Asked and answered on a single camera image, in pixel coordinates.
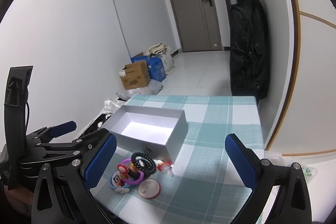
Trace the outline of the left hand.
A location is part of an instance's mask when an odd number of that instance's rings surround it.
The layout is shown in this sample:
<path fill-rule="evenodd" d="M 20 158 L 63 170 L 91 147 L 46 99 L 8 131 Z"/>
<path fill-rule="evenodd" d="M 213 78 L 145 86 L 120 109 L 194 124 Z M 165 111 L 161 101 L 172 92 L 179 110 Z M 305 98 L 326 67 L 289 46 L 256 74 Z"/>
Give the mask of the left hand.
<path fill-rule="evenodd" d="M 31 215 L 34 194 L 21 185 L 17 185 L 15 189 L 9 190 L 8 186 L 4 186 L 4 191 L 9 204 L 19 213 Z"/>

